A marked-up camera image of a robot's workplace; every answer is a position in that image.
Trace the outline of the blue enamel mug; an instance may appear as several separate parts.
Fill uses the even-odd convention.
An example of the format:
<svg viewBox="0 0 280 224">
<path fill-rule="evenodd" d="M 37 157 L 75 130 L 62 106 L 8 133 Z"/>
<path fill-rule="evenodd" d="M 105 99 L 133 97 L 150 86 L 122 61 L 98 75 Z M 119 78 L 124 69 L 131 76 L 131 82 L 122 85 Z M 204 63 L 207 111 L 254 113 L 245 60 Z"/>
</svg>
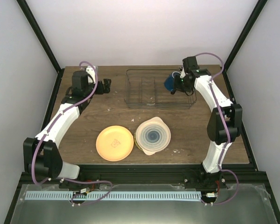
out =
<svg viewBox="0 0 280 224">
<path fill-rule="evenodd" d="M 174 92 L 174 78 L 176 76 L 180 76 L 181 73 L 178 71 L 173 71 L 165 80 L 164 82 L 164 87 L 170 91 L 170 92 Z"/>
</svg>

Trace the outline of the dark wire dish rack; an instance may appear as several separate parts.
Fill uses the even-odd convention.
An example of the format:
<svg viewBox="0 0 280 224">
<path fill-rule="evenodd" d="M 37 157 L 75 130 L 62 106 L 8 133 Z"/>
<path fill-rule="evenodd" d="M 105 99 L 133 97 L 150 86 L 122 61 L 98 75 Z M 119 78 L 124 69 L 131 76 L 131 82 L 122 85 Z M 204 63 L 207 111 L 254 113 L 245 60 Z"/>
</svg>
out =
<svg viewBox="0 0 280 224">
<path fill-rule="evenodd" d="M 130 108 L 190 108 L 196 103 L 196 93 L 177 91 L 174 95 L 165 87 L 166 78 L 178 69 L 128 69 L 125 81 L 125 102 Z"/>
</svg>

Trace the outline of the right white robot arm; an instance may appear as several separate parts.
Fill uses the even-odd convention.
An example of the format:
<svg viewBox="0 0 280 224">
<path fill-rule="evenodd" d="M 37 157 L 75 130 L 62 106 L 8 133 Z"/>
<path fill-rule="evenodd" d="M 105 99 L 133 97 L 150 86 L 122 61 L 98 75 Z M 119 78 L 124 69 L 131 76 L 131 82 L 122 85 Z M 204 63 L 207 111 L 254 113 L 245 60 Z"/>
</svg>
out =
<svg viewBox="0 0 280 224">
<path fill-rule="evenodd" d="M 183 59 L 180 72 L 171 75 L 172 84 L 169 88 L 171 94 L 179 91 L 190 96 L 195 91 L 199 92 L 211 111 L 207 125 L 210 145 L 198 176 L 199 185 L 203 188 L 209 188 L 225 171 L 222 168 L 224 157 L 240 136 L 242 126 L 243 109 L 217 87 L 214 82 L 217 76 L 218 74 L 212 75 L 207 69 L 201 69 L 196 56 L 188 56 Z"/>
</svg>

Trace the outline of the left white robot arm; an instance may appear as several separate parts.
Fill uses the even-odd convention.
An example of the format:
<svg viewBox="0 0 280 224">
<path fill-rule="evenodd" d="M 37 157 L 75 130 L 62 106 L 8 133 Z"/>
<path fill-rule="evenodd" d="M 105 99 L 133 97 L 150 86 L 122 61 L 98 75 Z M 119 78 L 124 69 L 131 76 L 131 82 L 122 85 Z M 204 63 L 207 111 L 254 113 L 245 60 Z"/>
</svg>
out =
<svg viewBox="0 0 280 224">
<path fill-rule="evenodd" d="M 75 188 L 82 188 L 86 183 L 80 167 L 62 160 L 59 145 L 75 120 L 89 105 L 93 95 L 109 93 L 112 81 L 108 78 L 98 80 L 97 70 L 75 71 L 72 84 L 66 90 L 59 109 L 47 126 L 34 138 L 23 142 L 25 171 L 30 173 L 35 184 L 37 176 L 46 181 L 50 179 L 70 179 Z"/>
</svg>

